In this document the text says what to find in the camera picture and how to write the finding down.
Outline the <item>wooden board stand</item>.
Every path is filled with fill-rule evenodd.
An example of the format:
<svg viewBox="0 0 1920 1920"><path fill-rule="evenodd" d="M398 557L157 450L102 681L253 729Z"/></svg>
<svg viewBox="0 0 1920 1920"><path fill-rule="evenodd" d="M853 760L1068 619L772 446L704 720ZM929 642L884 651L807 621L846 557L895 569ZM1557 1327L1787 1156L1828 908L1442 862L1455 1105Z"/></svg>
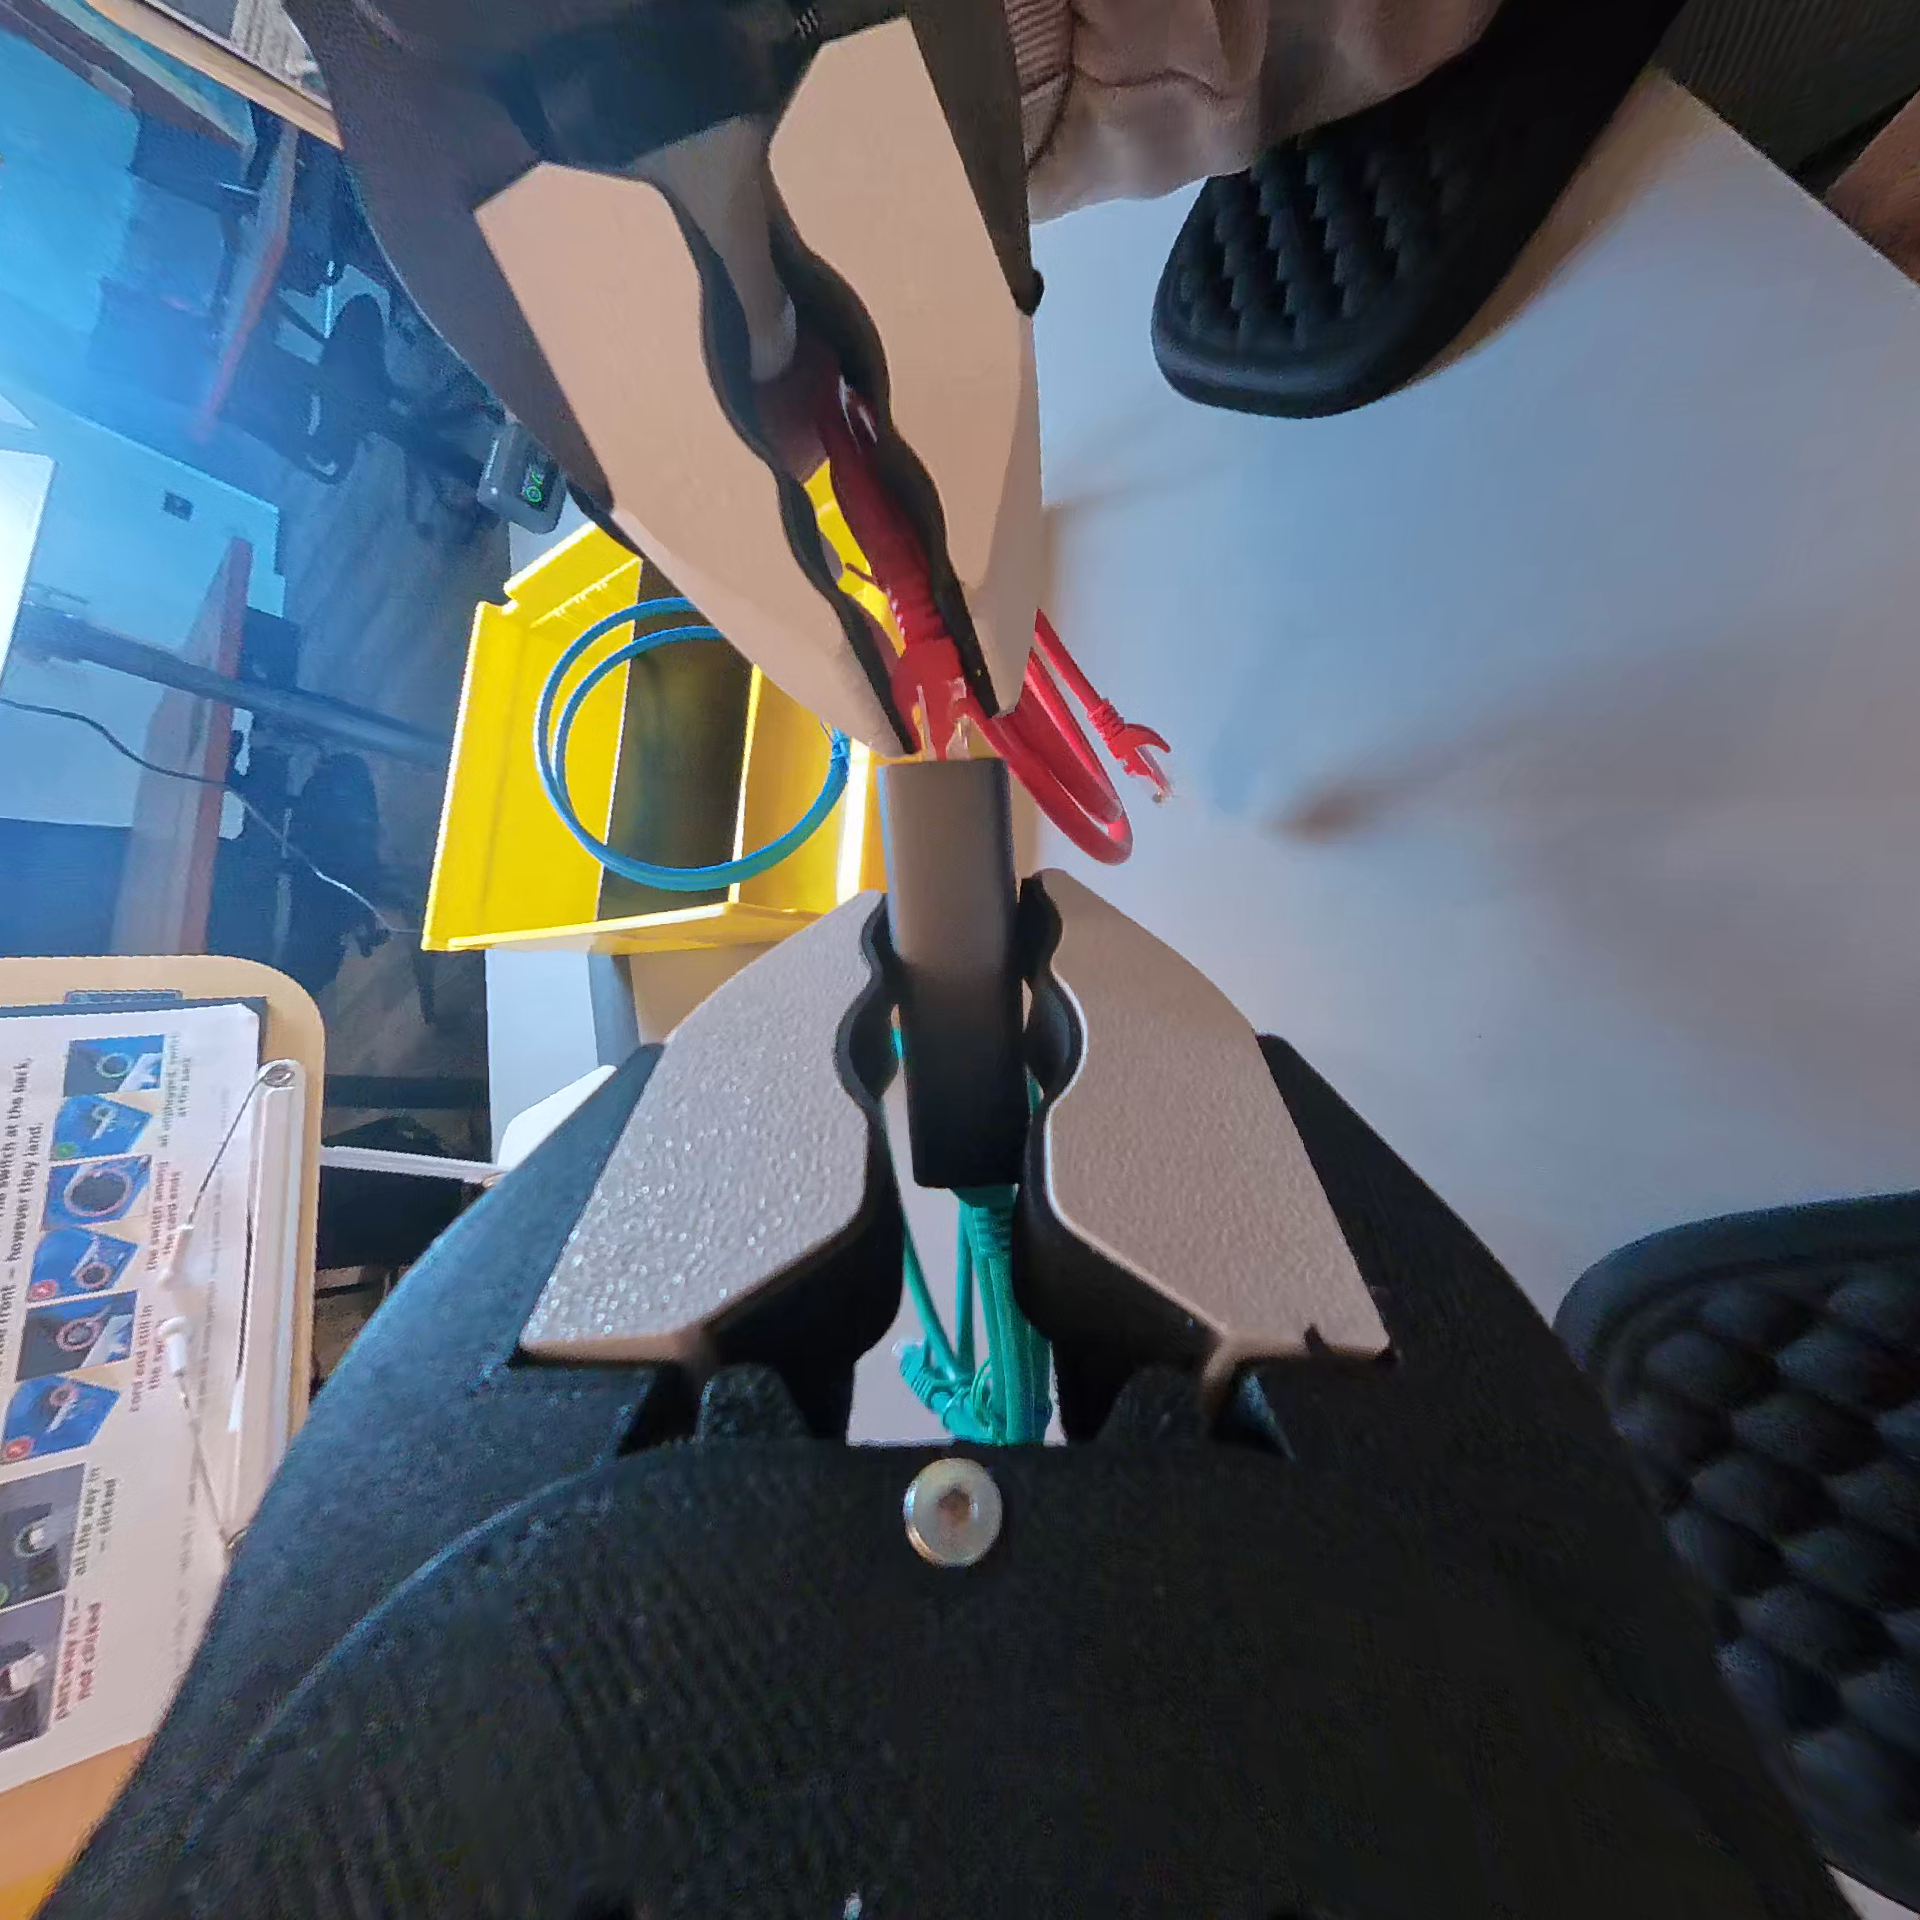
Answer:
<svg viewBox="0 0 1920 1920"><path fill-rule="evenodd" d="M237 1501L232 1511L234 1529L224 1536L226 1577L240 1538L310 1404L318 1250L318 1096L326 1063L318 1009L300 985L271 967L211 957L5 958L3 998L5 1013L74 1002L122 1006L160 1000L248 1000L261 1009L261 1036L267 1052L261 1079L267 1085L267 1096L253 1141L249 1345L237 1363L232 1402ZM5 1914L31 1914L42 1906L155 1732L157 1726L128 1745L19 1790L5 1790Z"/></svg>

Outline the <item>black mesh wrist rest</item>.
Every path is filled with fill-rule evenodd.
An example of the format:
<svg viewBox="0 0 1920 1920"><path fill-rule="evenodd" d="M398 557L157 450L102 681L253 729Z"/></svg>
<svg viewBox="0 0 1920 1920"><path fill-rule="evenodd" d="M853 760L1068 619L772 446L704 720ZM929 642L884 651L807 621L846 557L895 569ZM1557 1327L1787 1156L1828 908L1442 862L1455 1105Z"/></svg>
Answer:
<svg viewBox="0 0 1920 1920"><path fill-rule="evenodd" d="M1593 1263L1557 1333L1840 1874L1917 1895L1917 1196L1722 1215Z"/></svg>
<svg viewBox="0 0 1920 1920"><path fill-rule="evenodd" d="M1407 387L1494 300L1601 128L1393 103L1205 180L1152 306L1165 382L1275 419Z"/></svg>

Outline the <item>small device with green display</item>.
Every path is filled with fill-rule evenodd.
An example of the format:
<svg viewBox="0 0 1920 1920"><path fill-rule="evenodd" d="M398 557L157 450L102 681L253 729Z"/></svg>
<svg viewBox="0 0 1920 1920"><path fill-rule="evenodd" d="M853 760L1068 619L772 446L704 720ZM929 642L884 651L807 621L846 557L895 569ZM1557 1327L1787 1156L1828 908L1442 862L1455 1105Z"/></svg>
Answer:
<svg viewBox="0 0 1920 1920"><path fill-rule="evenodd" d="M529 532L557 530L567 505L567 481L559 459L515 419L493 435L473 482L477 502Z"/></svg>

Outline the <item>dark grey ethernet coupler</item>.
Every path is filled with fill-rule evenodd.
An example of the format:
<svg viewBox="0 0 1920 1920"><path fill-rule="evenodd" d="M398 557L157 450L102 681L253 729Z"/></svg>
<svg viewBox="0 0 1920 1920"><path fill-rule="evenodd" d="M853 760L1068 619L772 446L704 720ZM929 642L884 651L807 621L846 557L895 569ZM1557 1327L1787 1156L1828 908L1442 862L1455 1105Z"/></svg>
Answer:
<svg viewBox="0 0 1920 1920"><path fill-rule="evenodd" d="M914 1175L1013 1186L1029 1108L1006 763L899 760L879 803Z"/></svg>

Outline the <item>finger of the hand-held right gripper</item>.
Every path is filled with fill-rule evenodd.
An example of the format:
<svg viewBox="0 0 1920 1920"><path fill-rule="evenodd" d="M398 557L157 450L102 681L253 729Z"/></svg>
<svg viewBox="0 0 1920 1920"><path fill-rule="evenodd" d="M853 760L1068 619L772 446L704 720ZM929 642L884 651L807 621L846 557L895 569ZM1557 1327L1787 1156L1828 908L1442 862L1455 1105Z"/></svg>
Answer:
<svg viewBox="0 0 1920 1920"><path fill-rule="evenodd" d="M863 393L939 502L932 539L1010 711L1044 592L1033 321L1021 314L914 32L823 44L781 116L772 178L798 240L876 331Z"/></svg>
<svg viewBox="0 0 1920 1920"><path fill-rule="evenodd" d="M477 210L607 482L610 522L802 706L905 755L864 618L795 543L784 482L723 407L732 283L660 182L543 159Z"/></svg>

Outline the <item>yellow plastic bin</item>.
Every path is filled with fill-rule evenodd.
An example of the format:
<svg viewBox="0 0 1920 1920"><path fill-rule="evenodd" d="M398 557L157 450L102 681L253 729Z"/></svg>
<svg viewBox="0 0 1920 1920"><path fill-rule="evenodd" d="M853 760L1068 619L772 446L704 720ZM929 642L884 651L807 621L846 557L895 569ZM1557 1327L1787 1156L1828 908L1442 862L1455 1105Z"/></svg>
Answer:
<svg viewBox="0 0 1920 1920"><path fill-rule="evenodd" d="M602 867L540 782L543 688L602 618L672 592L649 561L581 526L473 610L443 785L424 942L467 951L667 953L763 946L884 887L876 770L850 785L782 865L725 887L672 891ZM719 639L620 659L589 690L565 755L584 829L662 867L744 858L804 816L829 774L829 732Z"/></svg>

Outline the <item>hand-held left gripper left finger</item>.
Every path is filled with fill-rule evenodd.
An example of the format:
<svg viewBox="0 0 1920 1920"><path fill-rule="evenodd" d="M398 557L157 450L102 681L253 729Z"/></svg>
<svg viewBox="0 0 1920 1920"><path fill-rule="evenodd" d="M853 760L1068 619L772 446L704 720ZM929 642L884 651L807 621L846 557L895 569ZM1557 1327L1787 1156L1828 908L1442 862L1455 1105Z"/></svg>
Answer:
<svg viewBox="0 0 1920 1920"><path fill-rule="evenodd" d="M885 901L864 890L734 972L662 1044L517 1337L537 1363L649 1363L691 1395L775 1373L845 1437L899 1314L905 1216Z"/></svg>

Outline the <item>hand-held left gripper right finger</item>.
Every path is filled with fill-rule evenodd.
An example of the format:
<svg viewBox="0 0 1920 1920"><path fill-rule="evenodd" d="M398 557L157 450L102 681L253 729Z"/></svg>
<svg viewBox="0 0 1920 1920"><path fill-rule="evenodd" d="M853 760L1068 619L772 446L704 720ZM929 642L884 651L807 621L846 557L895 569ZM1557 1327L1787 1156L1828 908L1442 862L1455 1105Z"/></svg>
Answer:
<svg viewBox="0 0 1920 1920"><path fill-rule="evenodd" d="M1389 1329L1262 1036L1189 958L1062 870L1021 894L1038 1087L1018 1301L1088 1441L1140 1373L1202 1412L1264 1363L1376 1363Z"/></svg>

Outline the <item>printed instruction sheet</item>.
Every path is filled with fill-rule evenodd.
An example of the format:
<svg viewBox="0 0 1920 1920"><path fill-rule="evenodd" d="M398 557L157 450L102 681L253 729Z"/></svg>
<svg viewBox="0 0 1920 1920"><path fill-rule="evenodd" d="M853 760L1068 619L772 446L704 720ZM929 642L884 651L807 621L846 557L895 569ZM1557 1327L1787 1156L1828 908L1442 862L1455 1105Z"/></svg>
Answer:
<svg viewBox="0 0 1920 1920"><path fill-rule="evenodd" d="M3 1786L146 1737L226 1570L267 1085L248 1000L3 1029Z"/></svg>

